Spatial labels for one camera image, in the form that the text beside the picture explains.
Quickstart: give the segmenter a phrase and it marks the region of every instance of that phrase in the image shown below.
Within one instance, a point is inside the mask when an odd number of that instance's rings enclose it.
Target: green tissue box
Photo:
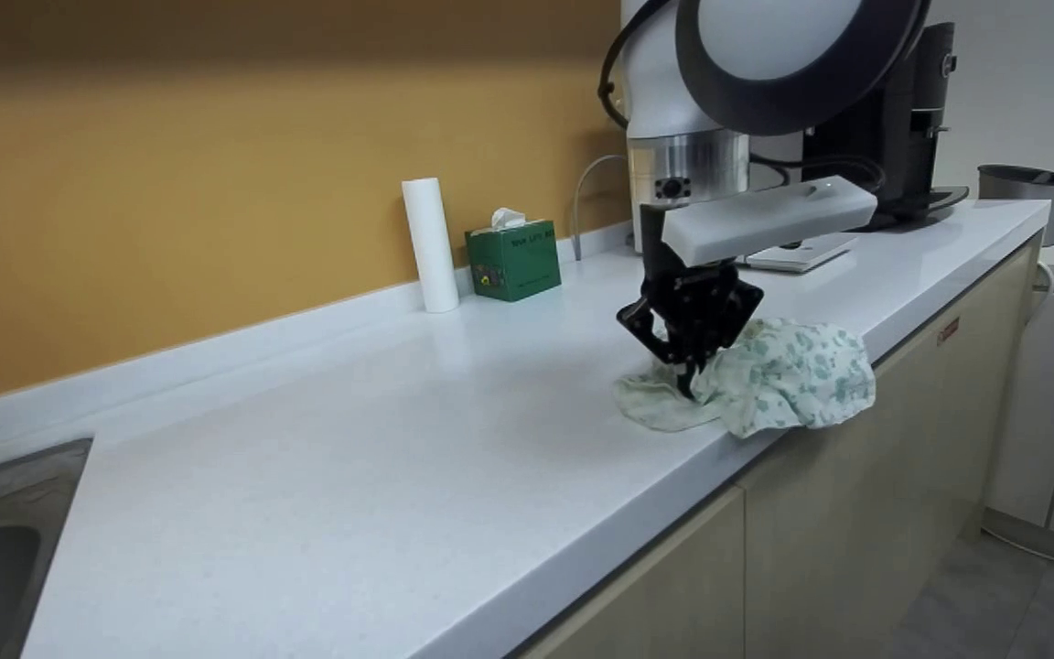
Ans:
[[[551,221],[530,221],[502,231],[469,231],[466,251],[479,295],[513,303],[560,285],[560,257]]]

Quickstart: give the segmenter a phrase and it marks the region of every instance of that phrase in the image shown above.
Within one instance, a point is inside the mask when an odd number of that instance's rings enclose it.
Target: label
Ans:
[[[954,336],[954,333],[958,332],[958,324],[961,321],[961,316],[955,317],[950,322],[950,325],[942,327],[941,332],[938,332],[938,345],[944,344],[950,341],[950,336]]]

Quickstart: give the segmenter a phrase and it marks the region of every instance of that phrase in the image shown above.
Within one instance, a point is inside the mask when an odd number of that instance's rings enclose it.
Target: sink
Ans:
[[[22,652],[91,440],[0,464],[0,659]]]

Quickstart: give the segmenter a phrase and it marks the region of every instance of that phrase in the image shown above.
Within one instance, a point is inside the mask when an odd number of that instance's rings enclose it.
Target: coffee machine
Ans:
[[[804,134],[804,159],[858,155],[884,169],[887,180],[876,191],[877,212],[862,231],[925,219],[969,195],[969,188],[933,188],[938,138],[950,130],[942,124],[950,74],[957,67],[954,24],[929,25],[912,53],[864,99]],[[803,171],[806,180],[833,175],[867,183],[846,168]]]

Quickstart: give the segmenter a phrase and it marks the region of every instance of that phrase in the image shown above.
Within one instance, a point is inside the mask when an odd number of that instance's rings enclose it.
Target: white roll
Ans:
[[[406,216],[413,237],[413,257],[426,311],[444,313],[457,308],[457,280],[453,272],[447,212],[442,205],[442,187],[436,178],[406,180],[401,185],[406,196]]]

